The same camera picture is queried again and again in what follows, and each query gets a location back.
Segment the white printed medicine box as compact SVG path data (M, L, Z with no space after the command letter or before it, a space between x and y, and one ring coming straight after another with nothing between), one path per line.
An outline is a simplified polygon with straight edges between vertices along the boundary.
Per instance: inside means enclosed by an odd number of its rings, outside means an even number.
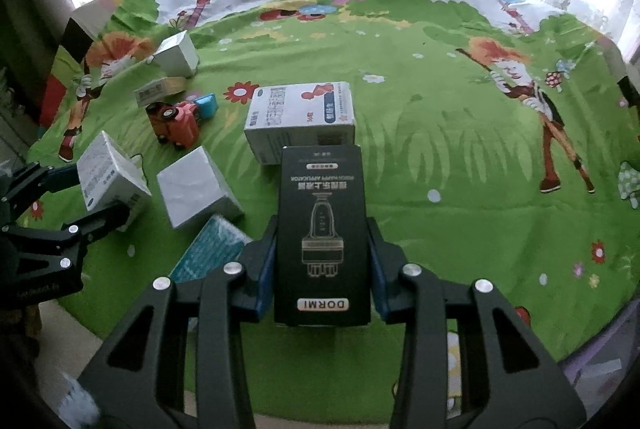
M76 164L82 197L88 212L114 201L124 203L129 215L120 232L125 232L151 201L152 193L144 173L104 131L91 141Z

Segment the black Dormi box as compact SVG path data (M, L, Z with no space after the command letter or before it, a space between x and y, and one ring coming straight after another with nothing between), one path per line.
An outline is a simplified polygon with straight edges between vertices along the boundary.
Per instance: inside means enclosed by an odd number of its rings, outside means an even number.
M288 326L367 325L370 261L361 150L282 152L274 320Z

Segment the teal patterned box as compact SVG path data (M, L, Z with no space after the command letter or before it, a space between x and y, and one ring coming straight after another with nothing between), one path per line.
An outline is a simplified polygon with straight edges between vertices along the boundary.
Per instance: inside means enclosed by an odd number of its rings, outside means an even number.
M222 215L212 215L169 273L175 283L203 279L209 272L239 258L252 241Z

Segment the shiny silver white box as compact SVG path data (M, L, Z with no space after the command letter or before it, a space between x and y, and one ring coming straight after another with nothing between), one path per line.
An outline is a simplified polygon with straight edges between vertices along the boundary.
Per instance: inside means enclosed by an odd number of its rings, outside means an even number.
M244 214L220 169L203 146L161 170L156 178L174 229L204 215L222 215L233 221Z

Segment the red toy car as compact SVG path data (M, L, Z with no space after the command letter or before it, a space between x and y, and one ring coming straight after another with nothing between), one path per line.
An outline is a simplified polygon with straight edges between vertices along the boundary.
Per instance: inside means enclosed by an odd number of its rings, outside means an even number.
M213 118L217 110L213 93L175 104L157 101L145 106L158 143L170 144L177 151L192 148L200 136L202 121Z

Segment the brown flat carton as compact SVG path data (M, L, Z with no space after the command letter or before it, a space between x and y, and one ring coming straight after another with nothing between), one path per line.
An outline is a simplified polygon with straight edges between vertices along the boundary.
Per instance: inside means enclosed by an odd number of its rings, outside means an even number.
M165 98L186 90L186 77L170 76L151 80L134 90L138 108L145 108L154 102L163 101Z

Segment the small white cube box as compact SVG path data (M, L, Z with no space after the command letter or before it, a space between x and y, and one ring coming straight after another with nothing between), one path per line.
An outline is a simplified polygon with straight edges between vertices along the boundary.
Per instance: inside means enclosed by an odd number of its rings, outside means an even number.
M196 74L200 58L186 30L172 35L158 46L152 61L169 77L190 78Z

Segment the colourful cartoon play mat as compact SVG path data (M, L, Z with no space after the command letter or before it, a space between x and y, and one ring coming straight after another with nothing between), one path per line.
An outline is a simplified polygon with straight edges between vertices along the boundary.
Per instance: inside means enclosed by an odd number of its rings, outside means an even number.
M573 15L532 0L117 0L83 56L58 50L63 100L29 158L58 164L106 132L154 180L176 152L134 89L177 32L198 52L191 90L218 100L201 142L248 234L278 186L246 140L250 104L269 86L347 82L367 211L411 260L494 279L558 359L634 294L639 206L620 165L638 164L639 124L620 52Z

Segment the grey barcode box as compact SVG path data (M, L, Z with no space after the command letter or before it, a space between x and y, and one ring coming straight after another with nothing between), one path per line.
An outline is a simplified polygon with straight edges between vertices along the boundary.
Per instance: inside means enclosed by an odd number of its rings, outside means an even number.
M279 165L285 146L351 145L356 119L348 82L307 82L257 89L244 134L262 166Z

